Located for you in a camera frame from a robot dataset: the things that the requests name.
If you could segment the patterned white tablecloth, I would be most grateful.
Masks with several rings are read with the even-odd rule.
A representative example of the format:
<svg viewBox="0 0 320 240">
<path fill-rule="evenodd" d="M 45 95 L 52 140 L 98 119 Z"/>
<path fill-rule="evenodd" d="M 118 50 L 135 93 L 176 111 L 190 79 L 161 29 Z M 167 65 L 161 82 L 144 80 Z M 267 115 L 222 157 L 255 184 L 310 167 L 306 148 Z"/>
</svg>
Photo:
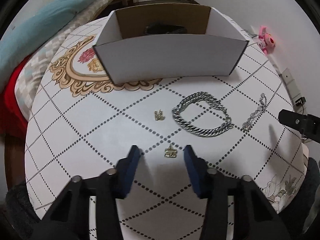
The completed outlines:
<svg viewBox="0 0 320 240">
<path fill-rule="evenodd" d="M 76 175 L 91 178 L 116 165 L 132 145 L 143 155 L 129 195 L 117 202 L 125 239 L 198 239 L 206 201 L 191 188 L 183 148 L 191 145 L 208 166 L 251 176 L 276 211 L 297 194 L 306 173 L 300 136 L 278 122 L 290 97 L 272 64 L 250 40 L 229 77 L 177 77 L 114 87 L 71 79 L 67 67 L 102 75 L 92 43 L 105 19 L 76 28 L 46 70 L 29 115 L 25 179 L 30 202 L 43 217 Z M 208 92 L 234 127 L 201 138 L 181 129 L 171 110 L 183 98 Z M 165 119 L 156 121 L 154 111 Z M 166 158 L 172 145 L 176 158 Z"/>
</svg>

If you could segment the gold crown pendant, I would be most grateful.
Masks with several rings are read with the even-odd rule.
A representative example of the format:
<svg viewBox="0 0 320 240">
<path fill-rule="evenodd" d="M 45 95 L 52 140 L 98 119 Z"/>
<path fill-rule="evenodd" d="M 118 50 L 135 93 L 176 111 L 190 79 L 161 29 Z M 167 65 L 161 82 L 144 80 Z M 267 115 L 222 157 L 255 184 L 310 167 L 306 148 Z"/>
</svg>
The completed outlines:
<svg viewBox="0 0 320 240">
<path fill-rule="evenodd" d="M 177 150 L 172 145 L 169 145 L 169 147 L 165 149 L 164 156 L 166 158 L 176 158 Z"/>
</svg>

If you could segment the red blanket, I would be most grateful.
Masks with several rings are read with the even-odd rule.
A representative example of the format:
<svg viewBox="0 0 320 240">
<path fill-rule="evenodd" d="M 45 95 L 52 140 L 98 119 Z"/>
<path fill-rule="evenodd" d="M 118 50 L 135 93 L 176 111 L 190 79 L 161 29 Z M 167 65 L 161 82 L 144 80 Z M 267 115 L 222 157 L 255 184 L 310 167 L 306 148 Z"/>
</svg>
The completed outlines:
<svg viewBox="0 0 320 240">
<path fill-rule="evenodd" d="M 15 97 L 15 85 L 19 74 L 28 62 L 30 55 L 12 72 L 7 85 L 1 92 L 1 134 L 25 139 L 28 122 L 23 116 Z"/>
</svg>

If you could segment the gold letter pendant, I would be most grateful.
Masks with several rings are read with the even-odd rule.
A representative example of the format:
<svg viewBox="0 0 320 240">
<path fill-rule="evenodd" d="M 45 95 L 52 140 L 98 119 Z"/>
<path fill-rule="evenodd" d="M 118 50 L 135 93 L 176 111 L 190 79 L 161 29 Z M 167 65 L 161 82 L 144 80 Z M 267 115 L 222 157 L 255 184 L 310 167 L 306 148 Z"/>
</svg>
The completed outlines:
<svg viewBox="0 0 320 240">
<path fill-rule="evenodd" d="M 159 111 L 154 111 L 154 117 L 156 121 L 163 121 L 165 116 L 163 115 L 163 111 L 160 109 Z"/>
</svg>

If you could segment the white cardboard box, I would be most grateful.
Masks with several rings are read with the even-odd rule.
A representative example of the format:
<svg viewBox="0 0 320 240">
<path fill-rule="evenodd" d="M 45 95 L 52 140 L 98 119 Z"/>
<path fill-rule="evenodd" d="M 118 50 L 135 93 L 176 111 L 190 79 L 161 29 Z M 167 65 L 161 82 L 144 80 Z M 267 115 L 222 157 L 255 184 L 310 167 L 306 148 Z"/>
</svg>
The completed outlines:
<svg viewBox="0 0 320 240">
<path fill-rule="evenodd" d="M 144 35 L 155 23 L 184 26 L 187 34 Z M 248 40 L 218 10 L 198 4 L 157 3 L 110 13 L 93 49 L 111 81 L 228 76 Z"/>
</svg>

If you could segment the light blue duvet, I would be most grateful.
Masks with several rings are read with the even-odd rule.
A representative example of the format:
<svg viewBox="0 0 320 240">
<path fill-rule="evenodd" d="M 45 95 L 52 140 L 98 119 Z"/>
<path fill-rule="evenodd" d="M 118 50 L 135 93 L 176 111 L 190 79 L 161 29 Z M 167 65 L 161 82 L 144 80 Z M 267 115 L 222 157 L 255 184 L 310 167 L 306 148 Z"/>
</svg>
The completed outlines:
<svg viewBox="0 0 320 240">
<path fill-rule="evenodd" d="M 1 89 L 22 60 L 95 0 L 55 0 L 1 40 Z"/>
</svg>

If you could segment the pink plush toy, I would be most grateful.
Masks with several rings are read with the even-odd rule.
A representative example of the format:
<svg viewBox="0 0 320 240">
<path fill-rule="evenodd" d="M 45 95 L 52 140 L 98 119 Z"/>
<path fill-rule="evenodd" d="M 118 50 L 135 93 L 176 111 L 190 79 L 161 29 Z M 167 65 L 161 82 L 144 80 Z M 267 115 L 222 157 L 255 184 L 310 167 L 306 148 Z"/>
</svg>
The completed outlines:
<svg viewBox="0 0 320 240">
<path fill-rule="evenodd" d="M 276 46 L 274 38 L 267 32 L 266 26 L 260 26 L 257 44 L 265 55 L 268 55 Z"/>
</svg>

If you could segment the black plug adapter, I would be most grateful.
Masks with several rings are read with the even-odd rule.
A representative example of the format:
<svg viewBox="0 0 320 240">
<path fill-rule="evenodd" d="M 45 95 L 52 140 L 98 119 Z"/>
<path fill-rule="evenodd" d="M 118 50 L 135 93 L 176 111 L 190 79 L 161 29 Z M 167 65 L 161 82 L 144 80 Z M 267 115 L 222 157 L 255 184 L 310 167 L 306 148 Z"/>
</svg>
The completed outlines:
<svg viewBox="0 0 320 240">
<path fill-rule="evenodd" d="M 298 106 L 303 106 L 304 104 L 305 104 L 305 102 L 306 102 L 306 99 L 305 99 L 305 97 L 304 96 L 302 96 L 302 97 L 300 97 L 299 99 L 297 99 L 296 100 L 296 106 L 298 107 Z"/>
</svg>

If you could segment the white power strip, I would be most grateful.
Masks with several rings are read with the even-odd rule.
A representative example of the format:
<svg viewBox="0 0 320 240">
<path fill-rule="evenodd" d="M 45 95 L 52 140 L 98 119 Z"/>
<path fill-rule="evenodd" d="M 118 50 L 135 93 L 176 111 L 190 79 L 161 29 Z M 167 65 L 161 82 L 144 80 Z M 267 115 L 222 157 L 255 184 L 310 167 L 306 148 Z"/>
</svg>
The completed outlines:
<svg viewBox="0 0 320 240">
<path fill-rule="evenodd" d="M 302 111 L 302 105 L 299 102 L 300 98 L 302 97 L 302 94 L 296 84 L 295 79 L 293 78 L 289 68 L 286 68 L 280 75 L 282 80 L 284 81 L 286 90 L 289 94 L 290 100 L 293 104 L 293 108 L 295 112 L 301 112 Z"/>
</svg>

